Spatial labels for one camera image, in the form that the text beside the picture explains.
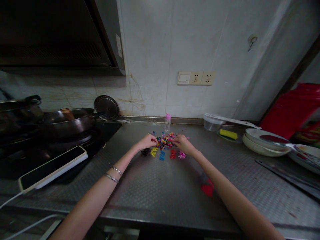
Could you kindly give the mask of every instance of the bracelet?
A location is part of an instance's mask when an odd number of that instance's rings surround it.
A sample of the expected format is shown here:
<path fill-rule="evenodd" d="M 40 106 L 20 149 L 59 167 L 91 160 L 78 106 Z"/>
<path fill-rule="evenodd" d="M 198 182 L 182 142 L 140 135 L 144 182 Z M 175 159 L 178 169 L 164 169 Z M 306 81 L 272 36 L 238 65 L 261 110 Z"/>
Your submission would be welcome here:
<path fill-rule="evenodd" d="M 115 166 L 112 166 L 112 168 L 113 168 L 114 170 L 116 170 L 116 171 L 120 174 L 120 176 L 122 177 L 122 172 L 120 172 L 119 169 L 117 169 Z"/>
<path fill-rule="evenodd" d="M 111 175 L 109 175 L 108 173 L 105 173 L 104 176 L 106 176 L 107 178 L 110 178 L 112 181 L 114 181 L 115 183 L 119 183 L 119 181 L 117 179 L 115 179 L 114 177 L 112 177 Z"/>

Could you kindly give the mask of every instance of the hand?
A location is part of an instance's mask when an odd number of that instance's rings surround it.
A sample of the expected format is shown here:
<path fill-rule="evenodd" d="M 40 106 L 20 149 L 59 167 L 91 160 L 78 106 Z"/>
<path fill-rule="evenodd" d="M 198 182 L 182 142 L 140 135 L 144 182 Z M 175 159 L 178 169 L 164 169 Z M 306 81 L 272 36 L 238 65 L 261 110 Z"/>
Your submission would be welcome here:
<path fill-rule="evenodd" d="M 184 135 L 176 136 L 172 141 L 182 152 L 188 155 L 196 153 L 197 149 L 189 142 Z"/>
<path fill-rule="evenodd" d="M 157 143 L 157 138 L 148 133 L 144 136 L 144 138 L 137 142 L 134 147 L 136 147 L 137 150 L 140 151 L 145 148 L 154 147 L 155 145 L 157 145 Z"/>

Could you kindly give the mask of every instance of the person's arm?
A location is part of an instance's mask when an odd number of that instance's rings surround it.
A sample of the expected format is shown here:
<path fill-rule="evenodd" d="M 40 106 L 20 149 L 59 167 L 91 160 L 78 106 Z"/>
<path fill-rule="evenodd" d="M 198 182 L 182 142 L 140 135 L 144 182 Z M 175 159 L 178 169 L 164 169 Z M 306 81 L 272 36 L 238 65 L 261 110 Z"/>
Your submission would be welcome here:
<path fill-rule="evenodd" d="M 182 152 L 192 156 L 203 168 L 227 209 L 249 239 L 284 240 L 270 221 L 184 135 L 178 135 L 173 142 Z"/>
<path fill-rule="evenodd" d="M 142 140 L 133 145 L 114 167 L 123 173 L 134 155 L 140 150 L 156 144 L 157 139 L 151 134 L 147 134 Z M 119 172 L 113 168 L 110 168 L 107 174 L 118 180 L 121 177 Z M 112 179 L 106 176 L 101 177 L 80 199 L 49 240 L 83 239 L 99 216 L 116 185 Z"/>

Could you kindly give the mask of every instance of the red item on counter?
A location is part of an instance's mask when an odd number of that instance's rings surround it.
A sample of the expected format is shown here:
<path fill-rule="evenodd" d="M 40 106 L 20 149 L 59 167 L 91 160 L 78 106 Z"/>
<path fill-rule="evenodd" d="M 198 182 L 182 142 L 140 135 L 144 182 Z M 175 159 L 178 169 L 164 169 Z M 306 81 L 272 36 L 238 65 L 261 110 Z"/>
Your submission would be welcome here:
<path fill-rule="evenodd" d="M 201 185 L 201 190 L 204 192 L 205 195 L 212 197 L 213 196 L 213 183 L 211 182 L 210 179 L 208 179 L 207 184 L 202 184 Z"/>
<path fill-rule="evenodd" d="M 280 96 L 259 127 L 289 139 L 297 131 L 310 131 L 320 125 L 319 121 L 309 128 L 300 128 L 318 107 L 320 85 L 298 83 L 296 89 Z"/>

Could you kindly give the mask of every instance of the pot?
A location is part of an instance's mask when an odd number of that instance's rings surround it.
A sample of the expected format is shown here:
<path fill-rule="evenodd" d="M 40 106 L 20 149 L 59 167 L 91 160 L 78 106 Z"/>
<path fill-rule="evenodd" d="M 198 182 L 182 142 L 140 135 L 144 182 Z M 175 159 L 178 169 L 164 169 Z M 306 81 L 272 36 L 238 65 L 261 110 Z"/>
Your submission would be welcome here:
<path fill-rule="evenodd" d="M 33 95 L 21 100 L 0 101 L 0 136 L 18 133 L 23 126 L 19 122 L 29 122 L 43 115 L 38 107 L 41 98 Z"/>
<path fill-rule="evenodd" d="M 67 120 L 62 111 L 45 114 L 36 120 L 36 125 L 47 139 L 66 139 L 90 131 L 97 123 L 96 118 L 104 112 L 94 113 L 92 108 L 70 109 L 74 120 Z"/>

